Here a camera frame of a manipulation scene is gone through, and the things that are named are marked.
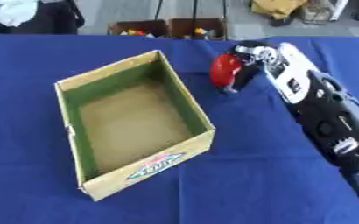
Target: open box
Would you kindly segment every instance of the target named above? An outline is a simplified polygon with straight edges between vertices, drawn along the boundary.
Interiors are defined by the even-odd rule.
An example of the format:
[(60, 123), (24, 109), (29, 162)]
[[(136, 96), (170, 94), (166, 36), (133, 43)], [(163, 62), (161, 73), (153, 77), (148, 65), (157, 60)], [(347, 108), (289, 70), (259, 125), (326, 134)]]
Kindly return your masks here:
[(160, 51), (55, 83), (78, 185), (100, 200), (209, 149), (215, 127)]
[[(215, 30), (216, 37), (212, 40), (224, 40), (226, 27), (218, 17), (205, 18), (172, 18), (169, 20), (169, 35), (172, 39), (183, 39), (193, 34), (194, 29), (202, 28), (206, 31)], [(204, 39), (204, 35), (194, 34), (192, 39)]]
[(128, 30), (150, 33), (154, 37), (167, 37), (167, 24), (163, 19), (145, 21), (123, 21), (109, 24), (108, 34), (119, 35)]

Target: blue table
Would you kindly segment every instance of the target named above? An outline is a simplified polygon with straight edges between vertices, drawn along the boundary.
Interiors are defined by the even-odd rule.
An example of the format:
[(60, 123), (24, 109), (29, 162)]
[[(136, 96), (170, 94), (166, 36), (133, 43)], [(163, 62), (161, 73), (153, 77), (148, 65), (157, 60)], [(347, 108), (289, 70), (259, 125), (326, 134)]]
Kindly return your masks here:
[[(288, 41), (359, 98), (359, 38)], [(217, 94), (230, 42), (0, 36), (0, 223), (359, 224), (359, 199), (302, 135), (263, 76)], [(76, 189), (53, 83), (159, 49), (217, 128), (210, 151), (94, 203)]]

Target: robotic arm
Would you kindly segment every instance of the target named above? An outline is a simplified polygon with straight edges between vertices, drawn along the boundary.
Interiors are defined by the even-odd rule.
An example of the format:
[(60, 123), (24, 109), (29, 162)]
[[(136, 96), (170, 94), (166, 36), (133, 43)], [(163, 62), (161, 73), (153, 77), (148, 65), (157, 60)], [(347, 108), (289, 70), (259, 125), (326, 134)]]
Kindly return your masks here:
[(288, 43), (274, 48), (244, 41), (218, 57), (211, 79), (224, 92), (235, 93), (260, 70), (305, 135), (359, 196), (359, 101)]

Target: printed label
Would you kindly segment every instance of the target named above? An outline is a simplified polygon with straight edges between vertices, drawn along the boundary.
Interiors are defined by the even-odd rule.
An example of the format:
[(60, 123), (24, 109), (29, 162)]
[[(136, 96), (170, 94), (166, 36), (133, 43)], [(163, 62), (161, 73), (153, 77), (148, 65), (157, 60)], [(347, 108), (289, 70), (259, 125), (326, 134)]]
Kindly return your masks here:
[(152, 161), (143, 165), (140, 169), (131, 174), (127, 179), (135, 179), (145, 175), (153, 174), (160, 172), (165, 169), (167, 166), (171, 165), (177, 159), (185, 155), (185, 152), (179, 154), (165, 154), (159, 157), (154, 158)]

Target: red ball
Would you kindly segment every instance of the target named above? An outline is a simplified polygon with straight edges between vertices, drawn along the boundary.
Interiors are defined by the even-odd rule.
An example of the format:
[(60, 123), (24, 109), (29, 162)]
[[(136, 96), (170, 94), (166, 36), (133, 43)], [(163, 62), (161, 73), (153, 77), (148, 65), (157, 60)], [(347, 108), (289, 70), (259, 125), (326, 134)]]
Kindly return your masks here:
[(241, 69), (241, 61), (232, 55), (218, 56), (211, 66), (211, 81), (219, 88), (226, 87)]

